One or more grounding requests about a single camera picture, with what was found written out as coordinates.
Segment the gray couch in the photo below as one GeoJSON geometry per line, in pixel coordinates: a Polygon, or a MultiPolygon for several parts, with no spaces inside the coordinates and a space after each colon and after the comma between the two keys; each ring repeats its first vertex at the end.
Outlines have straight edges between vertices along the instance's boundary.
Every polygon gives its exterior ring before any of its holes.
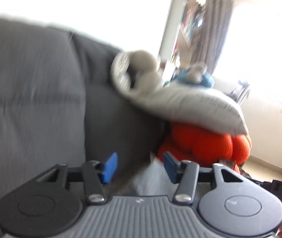
{"type": "Polygon", "coordinates": [[[123,184],[149,160],[164,123],[112,87],[117,52],[75,33],[0,19],[0,198],[57,163],[80,166],[116,151],[114,182],[123,184]]]}

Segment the white pillow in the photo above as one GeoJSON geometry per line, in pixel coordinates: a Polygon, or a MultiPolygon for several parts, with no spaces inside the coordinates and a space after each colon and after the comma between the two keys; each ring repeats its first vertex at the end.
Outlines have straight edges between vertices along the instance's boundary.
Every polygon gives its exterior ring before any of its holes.
{"type": "Polygon", "coordinates": [[[154,93],[132,96],[130,100],[169,121],[195,124],[219,134],[248,134],[240,106],[215,89],[173,82],[154,93]]]}
{"type": "Polygon", "coordinates": [[[162,87],[158,73],[151,70],[156,67],[155,59],[147,59],[142,51],[137,53],[142,56],[130,65],[132,53],[120,52],[111,66],[113,84],[131,103],[168,121],[195,124],[219,134],[248,134],[241,108],[231,98],[215,89],[177,81],[162,87]],[[140,70],[141,76],[131,88],[128,67],[142,69],[148,64],[152,68],[140,70]]]}

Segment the orange yarn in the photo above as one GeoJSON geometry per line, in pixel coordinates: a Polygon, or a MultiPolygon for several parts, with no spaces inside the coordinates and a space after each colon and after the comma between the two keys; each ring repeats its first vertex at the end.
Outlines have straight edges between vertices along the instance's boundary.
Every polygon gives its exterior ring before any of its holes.
{"type": "Polygon", "coordinates": [[[219,159],[244,163],[251,150],[249,135],[231,136],[216,134],[203,128],[184,123],[171,123],[171,135],[161,145],[158,157],[170,151],[178,160],[192,160],[203,167],[211,167],[219,159]]]}

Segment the gray plastic base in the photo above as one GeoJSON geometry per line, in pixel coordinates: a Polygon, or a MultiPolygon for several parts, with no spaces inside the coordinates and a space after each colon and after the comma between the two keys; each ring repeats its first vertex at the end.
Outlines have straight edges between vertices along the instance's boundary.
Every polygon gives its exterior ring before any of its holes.
{"type": "Polygon", "coordinates": [[[192,208],[172,204],[167,196],[114,196],[90,206],[69,230],[54,238],[220,238],[192,208]]]}

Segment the striped curtain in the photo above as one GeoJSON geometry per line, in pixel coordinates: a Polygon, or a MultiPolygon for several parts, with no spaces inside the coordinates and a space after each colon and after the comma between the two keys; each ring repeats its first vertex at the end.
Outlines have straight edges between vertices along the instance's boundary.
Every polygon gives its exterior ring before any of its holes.
{"type": "Polygon", "coordinates": [[[204,62],[211,74],[215,70],[226,40],[233,10],[233,0],[206,0],[201,37],[191,63],[204,62]]]}

